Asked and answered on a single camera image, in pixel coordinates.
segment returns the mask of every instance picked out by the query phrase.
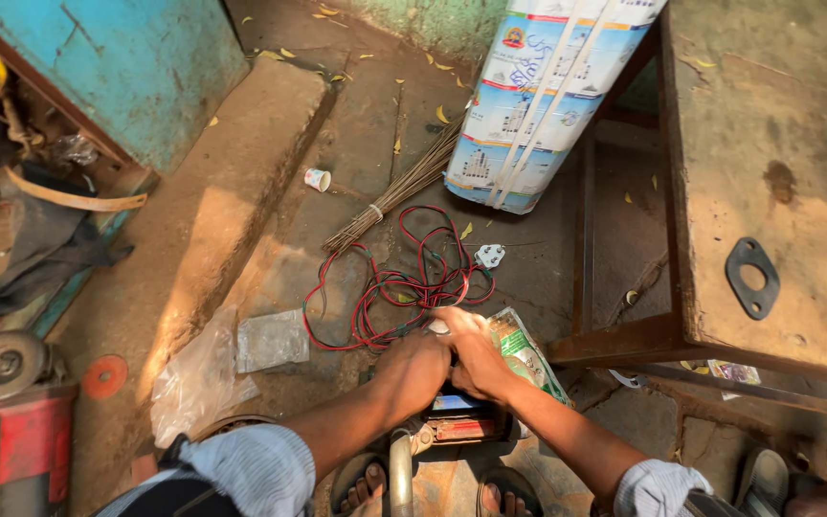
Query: black rag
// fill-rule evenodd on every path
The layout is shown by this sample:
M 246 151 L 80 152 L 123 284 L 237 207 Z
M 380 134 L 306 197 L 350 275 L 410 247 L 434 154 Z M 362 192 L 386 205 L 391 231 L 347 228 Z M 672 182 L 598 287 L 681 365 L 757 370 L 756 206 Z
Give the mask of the black rag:
M 91 193 L 57 180 L 42 166 L 24 162 L 25 180 L 56 191 L 94 197 Z M 86 218 L 88 212 L 44 201 L 18 192 L 12 207 L 22 214 L 16 225 L 8 266 L 0 275 L 0 315 L 28 305 L 73 275 L 91 266 L 113 266 L 132 247 L 108 251 L 98 229 Z

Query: paper cup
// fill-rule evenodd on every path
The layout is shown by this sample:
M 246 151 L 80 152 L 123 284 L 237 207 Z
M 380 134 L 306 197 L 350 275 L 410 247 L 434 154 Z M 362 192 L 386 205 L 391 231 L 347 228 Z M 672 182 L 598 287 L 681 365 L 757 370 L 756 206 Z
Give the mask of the paper cup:
M 305 171 L 305 184 L 318 192 L 327 191 L 331 186 L 331 173 L 326 170 L 308 169 Z

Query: orange washer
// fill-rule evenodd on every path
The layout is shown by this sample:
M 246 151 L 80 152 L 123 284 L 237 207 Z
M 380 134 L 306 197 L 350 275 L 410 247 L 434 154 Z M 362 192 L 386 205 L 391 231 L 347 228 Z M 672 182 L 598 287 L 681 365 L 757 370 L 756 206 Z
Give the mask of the orange washer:
M 102 355 L 85 370 L 82 391 L 95 400 L 107 398 L 120 391 L 126 382 L 127 364 L 119 355 Z

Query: black rubber gasket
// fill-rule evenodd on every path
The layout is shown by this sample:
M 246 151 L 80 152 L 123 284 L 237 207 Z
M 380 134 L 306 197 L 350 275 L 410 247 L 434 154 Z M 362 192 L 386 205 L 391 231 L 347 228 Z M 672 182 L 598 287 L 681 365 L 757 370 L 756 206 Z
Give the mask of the black rubber gasket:
M 742 279 L 740 268 L 743 264 L 751 264 L 764 274 L 764 287 L 760 291 L 752 289 Z M 726 258 L 726 278 L 745 312 L 752 319 L 765 319 L 780 293 L 780 277 L 758 241 L 743 237 L 732 247 Z

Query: broom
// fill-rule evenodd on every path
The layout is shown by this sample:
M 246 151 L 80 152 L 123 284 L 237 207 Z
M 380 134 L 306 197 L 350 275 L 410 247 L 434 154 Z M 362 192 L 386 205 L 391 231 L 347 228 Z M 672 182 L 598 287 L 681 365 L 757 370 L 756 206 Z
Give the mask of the broom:
M 407 170 L 400 178 L 391 182 L 388 189 L 375 202 L 369 205 L 359 215 L 350 221 L 336 234 L 333 234 L 324 241 L 322 249 L 328 253 L 342 253 L 350 245 L 357 241 L 366 230 L 375 223 L 381 221 L 385 214 L 391 211 L 412 196 L 418 193 L 426 185 L 442 177 L 442 171 L 452 158 L 452 151 L 455 150 L 455 142 L 458 141 L 458 134 L 461 132 L 461 124 L 464 115 L 454 119 L 447 124 L 442 133 L 433 142 L 433 145 L 426 151 L 413 167 Z

